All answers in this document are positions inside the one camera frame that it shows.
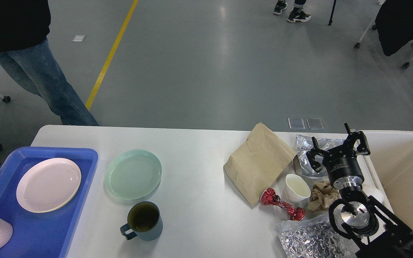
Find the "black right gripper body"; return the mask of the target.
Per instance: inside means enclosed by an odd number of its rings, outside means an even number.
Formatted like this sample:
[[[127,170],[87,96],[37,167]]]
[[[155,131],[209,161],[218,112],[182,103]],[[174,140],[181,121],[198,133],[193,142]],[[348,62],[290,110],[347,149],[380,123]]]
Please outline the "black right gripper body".
[[[335,189],[342,190],[364,183],[364,176],[354,150],[329,150],[323,158],[323,165],[327,169],[331,186]]]

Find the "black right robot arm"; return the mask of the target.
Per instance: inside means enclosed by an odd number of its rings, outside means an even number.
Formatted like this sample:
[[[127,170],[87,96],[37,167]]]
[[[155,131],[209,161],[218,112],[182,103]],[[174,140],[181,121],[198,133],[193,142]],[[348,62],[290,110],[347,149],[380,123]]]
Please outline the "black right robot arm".
[[[364,132],[344,126],[348,135],[341,145],[323,150],[312,137],[313,148],[306,153],[312,169],[319,172],[324,166],[331,186],[340,193],[328,208],[331,226],[355,242],[358,258],[413,258],[413,230],[362,189],[365,179],[357,157],[371,153]]]

